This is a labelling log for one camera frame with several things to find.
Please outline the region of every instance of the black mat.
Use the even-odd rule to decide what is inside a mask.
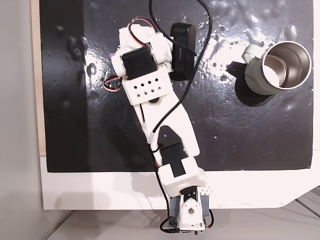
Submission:
[[[200,147],[198,165],[206,171],[309,168],[313,72],[302,87],[265,97],[249,90],[246,66],[238,62],[249,43],[267,48],[284,40],[304,45],[312,56],[313,1],[206,2],[215,33],[183,103]],[[167,33],[176,22],[195,24],[201,51],[208,16],[197,1],[155,0],[153,9]],[[40,0],[49,172],[153,171],[125,92],[102,87],[114,74],[109,53],[119,45],[119,29],[135,16],[150,17],[147,0]],[[180,97],[186,82],[173,86]]]

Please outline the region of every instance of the red and white wire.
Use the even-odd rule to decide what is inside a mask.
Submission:
[[[110,82],[112,82],[112,81],[114,81],[114,80],[117,80],[117,79],[120,79],[120,80],[121,80],[121,77],[112,76],[112,77],[108,78],[107,80],[104,81],[103,87],[104,87],[105,89],[107,89],[108,91],[110,91],[110,92],[117,92],[117,91],[119,91],[119,90],[121,89],[121,87],[122,87],[121,82],[120,82],[120,86],[117,87],[117,88],[113,88],[113,87],[109,87],[109,86],[108,86],[108,83],[110,83]]]
[[[152,23],[152,21],[150,21],[148,18],[144,17],[144,16],[136,16],[134,17],[131,22],[128,24],[127,28],[129,30],[129,33],[131,35],[131,37],[133,38],[133,40],[135,40],[138,44],[140,44],[142,47],[145,47],[146,44],[142,41],[140,41],[135,35],[134,33],[132,32],[131,30],[131,26],[132,24],[134,24],[137,20],[142,20],[142,21],[145,21],[146,23],[148,23],[152,28],[153,28],[153,31],[154,33],[157,32],[157,29],[155,27],[155,25]]]

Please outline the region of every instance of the mug handle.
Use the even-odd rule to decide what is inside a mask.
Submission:
[[[242,59],[249,65],[254,58],[261,59],[265,54],[265,50],[254,44],[250,44],[243,52]]]

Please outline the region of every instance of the stainless steel mug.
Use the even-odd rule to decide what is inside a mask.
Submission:
[[[298,88],[308,79],[312,60],[308,51],[294,41],[282,41],[268,50],[251,44],[242,54],[247,64],[245,81],[260,95]]]

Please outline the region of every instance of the wooden board edge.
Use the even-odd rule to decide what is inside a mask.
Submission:
[[[30,3],[31,3],[33,71],[34,71],[39,155],[40,157],[45,157],[47,155],[47,152],[46,152],[45,112],[44,112],[44,95],[43,95],[43,79],[42,79],[40,5],[39,5],[39,0],[30,0]]]

